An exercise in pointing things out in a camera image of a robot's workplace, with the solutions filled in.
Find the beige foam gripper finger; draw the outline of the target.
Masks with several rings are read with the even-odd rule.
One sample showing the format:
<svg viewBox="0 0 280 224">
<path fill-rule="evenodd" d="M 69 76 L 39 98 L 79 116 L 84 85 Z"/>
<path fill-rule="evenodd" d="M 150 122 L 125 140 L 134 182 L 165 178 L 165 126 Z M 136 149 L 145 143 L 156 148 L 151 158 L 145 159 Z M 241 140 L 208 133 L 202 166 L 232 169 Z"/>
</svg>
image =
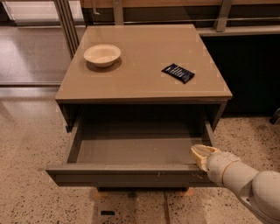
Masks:
<svg viewBox="0 0 280 224">
<path fill-rule="evenodd" d="M 209 172 L 207 160 L 214 153 L 220 152 L 219 149 L 203 144 L 195 144 L 191 147 L 192 158 L 196 165 L 204 172 Z"/>
</svg>

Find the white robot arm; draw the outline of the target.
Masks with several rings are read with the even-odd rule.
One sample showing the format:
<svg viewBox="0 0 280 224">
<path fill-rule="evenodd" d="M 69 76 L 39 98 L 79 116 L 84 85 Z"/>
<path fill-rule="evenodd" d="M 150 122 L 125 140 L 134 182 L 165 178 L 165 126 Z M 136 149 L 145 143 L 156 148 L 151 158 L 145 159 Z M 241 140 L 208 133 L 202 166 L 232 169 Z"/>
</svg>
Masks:
<svg viewBox="0 0 280 224">
<path fill-rule="evenodd" d="M 280 224 L 280 173 L 258 171 L 236 155 L 211 146 L 191 147 L 197 166 L 225 187 L 262 223 Z"/>
</svg>

